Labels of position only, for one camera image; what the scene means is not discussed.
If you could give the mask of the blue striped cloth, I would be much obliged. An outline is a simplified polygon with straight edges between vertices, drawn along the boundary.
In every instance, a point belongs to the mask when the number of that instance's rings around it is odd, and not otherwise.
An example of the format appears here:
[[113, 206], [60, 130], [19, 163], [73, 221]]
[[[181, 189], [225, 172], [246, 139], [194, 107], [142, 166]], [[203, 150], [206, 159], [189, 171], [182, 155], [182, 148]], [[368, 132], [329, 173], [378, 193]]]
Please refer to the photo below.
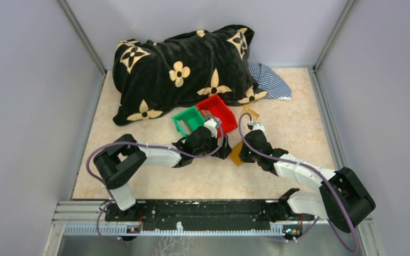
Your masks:
[[271, 67], [261, 63], [248, 63], [252, 77], [261, 90], [267, 92], [264, 99], [291, 100], [293, 93], [284, 79]]

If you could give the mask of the green plastic bin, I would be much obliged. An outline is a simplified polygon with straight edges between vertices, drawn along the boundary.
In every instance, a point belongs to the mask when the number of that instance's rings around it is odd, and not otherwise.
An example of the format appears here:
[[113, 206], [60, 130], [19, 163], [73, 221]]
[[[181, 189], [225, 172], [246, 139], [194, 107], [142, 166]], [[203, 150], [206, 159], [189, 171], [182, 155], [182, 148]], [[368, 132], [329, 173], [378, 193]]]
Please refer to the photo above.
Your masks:
[[196, 106], [192, 106], [182, 111], [181, 113], [174, 115], [172, 120], [176, 126], [177, 131], [183, 136], [180, 132], [179, 126], [177, 124], [178, 120], [184, 120], [190, 127], [191, 131], [195, 131], [198, 127], [202, 126], [205, 122], [204, 117], [197, 109]]

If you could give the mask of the tan leather card holder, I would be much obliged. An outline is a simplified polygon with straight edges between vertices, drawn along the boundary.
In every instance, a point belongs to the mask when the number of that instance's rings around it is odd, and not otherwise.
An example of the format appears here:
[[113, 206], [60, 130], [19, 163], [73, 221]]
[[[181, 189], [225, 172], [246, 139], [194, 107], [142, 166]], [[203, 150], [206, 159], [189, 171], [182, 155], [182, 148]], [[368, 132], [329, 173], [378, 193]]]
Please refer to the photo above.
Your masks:
[[242, 150], [243, 142], [240, 141], [238, 144], [236, 144], [233, 148], [231, 153], [229, 154], [230, 160], [236, 165], [236, 166], [241, 166], [242, 165], [242, 160], [240, 158], [240, 152]]

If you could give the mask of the cards in green bin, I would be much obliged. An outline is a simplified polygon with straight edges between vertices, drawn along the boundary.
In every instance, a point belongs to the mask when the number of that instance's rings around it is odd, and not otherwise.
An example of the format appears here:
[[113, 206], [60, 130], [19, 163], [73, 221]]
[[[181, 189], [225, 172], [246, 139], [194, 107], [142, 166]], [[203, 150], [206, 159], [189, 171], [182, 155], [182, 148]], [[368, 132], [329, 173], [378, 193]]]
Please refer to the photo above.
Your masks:
[[192, 133], [189, 125], [184, 120], [178, 120], [177, 124], [178, 124], [180, 132], [183, 134], [183, 136], [188, 136]]

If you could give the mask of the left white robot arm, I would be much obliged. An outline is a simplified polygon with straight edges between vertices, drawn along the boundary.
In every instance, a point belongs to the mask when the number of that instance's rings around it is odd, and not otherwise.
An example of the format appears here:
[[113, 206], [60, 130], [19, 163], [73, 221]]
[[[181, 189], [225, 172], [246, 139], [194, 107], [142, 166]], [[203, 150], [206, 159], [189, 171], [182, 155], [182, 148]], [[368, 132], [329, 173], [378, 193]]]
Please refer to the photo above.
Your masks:
[[93, 163], [100, 179], [121, 211], [137, 203], [129, 180], [142, 166], [167, 166], [180, 168], [196, 158], [217, 157], [226, 159], [232, 149], [227, 135], [200, 126], [190, 135], [169, 145], [149, 145], [125, 134], [115, 142], [96, 150], [87, 160]]

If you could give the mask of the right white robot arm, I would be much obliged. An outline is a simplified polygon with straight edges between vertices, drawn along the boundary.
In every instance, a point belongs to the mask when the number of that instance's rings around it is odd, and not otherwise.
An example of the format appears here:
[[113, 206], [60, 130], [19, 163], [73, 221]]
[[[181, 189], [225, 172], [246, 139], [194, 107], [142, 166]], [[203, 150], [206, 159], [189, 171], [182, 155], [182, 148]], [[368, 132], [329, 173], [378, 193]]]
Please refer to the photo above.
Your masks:
[[272, 147], [262, 130], [252, 130], [242, 139], [243, 162], [257, 163], [266, 172], [312, 190], [308, 193], [294, 188], [282, 195], [288, 213], [323, 217], [335, 228], [350, 233], [376, 209], [375, 201], [352, 169], [332, 170], [301, 161], [284, 149]]

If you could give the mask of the translucent yellow card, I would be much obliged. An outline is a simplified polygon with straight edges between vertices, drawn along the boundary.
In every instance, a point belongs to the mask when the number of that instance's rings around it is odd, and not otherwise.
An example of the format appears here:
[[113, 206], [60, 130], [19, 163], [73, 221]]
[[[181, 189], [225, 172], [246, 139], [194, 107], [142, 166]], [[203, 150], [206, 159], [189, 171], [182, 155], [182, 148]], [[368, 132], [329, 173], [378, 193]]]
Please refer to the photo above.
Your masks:
[[247, 113], [251, 116], [252, 121], [258, 120], [260, 114], [251, 109], [251, 105], [243, 105], [240, 114]]

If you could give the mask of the red plastic bin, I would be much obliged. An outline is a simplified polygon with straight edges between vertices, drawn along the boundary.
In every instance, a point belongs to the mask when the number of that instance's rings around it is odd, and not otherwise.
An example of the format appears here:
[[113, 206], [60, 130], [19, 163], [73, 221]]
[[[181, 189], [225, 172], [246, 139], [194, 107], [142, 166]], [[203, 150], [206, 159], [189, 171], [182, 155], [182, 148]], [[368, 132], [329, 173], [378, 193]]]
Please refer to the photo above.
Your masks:
[[221, 121], [224, 134], [228, 134], [238, 127], [234, 113], [219, 95], [200, 101], [195, 106], [205, 119], [208, 118], [208, 114], [218, 118]]

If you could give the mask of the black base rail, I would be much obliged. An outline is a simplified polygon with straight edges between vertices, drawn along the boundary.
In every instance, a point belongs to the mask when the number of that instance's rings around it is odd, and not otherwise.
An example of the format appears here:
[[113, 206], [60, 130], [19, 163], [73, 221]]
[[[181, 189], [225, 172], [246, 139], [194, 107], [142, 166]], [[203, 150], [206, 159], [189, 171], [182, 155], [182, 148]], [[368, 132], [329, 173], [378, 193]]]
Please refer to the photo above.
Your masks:
[[139, 200], [122, 211], [115, 202], [100, 205], [108, 222], [136, 222], [136, 230], [171, 231], [181, 224], [185, 231], [268, 230], [278, 221], [311, 221], [310, 214], [287, 211], [277, 199]]

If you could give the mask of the black floral plush blanket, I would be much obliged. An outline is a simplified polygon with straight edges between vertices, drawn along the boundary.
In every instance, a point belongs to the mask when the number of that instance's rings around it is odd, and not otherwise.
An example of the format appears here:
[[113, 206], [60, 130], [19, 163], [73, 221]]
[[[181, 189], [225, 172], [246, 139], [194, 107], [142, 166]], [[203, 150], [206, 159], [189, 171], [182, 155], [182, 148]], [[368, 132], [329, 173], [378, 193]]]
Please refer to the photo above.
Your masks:
[[121, 97], [113, 122], [124, 126], [159, 118], [215, 95], [228, 106], [265, 97], [267, 92], [249, 70], [253, 36], [247, 26], [228, 25], [215, 31], [183, 33], [163, 42], [120, 41], [112, 78]]

